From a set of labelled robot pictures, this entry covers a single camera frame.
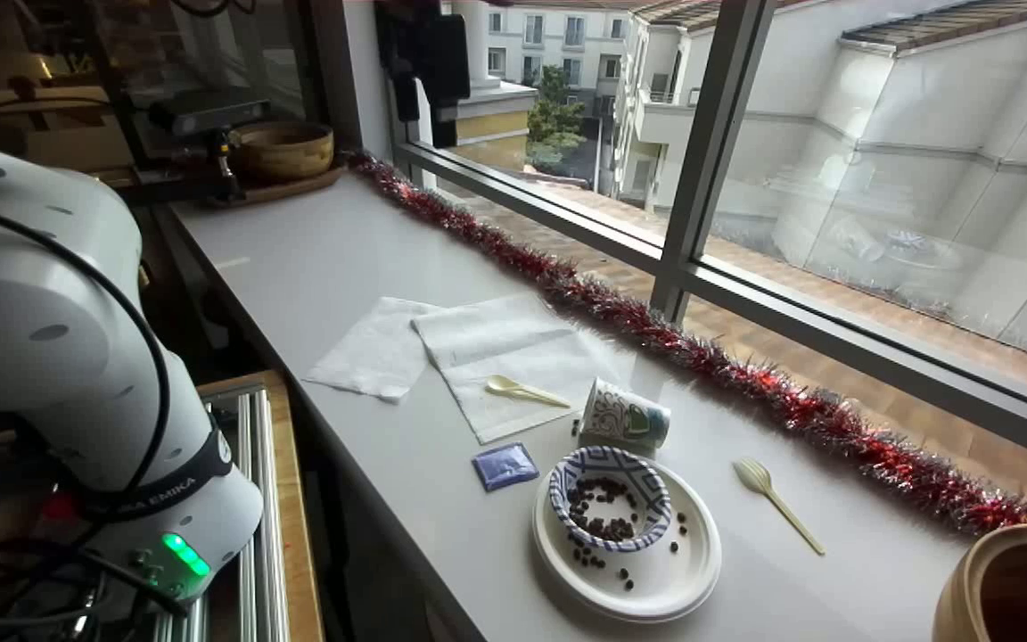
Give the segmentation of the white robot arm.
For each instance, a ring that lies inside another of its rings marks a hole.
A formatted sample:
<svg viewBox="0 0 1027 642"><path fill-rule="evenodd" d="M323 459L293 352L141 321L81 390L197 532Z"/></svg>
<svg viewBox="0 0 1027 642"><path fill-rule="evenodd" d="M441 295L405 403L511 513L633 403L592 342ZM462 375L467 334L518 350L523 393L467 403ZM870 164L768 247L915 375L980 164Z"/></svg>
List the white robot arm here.
<svg viewBox="0 0 1027 642"><path fill-rule="evenodd" d="M76 538L190 604L249 547L262 500L146 323L140 261L106 183L0 153L0 412L67 466Z"/></svg>

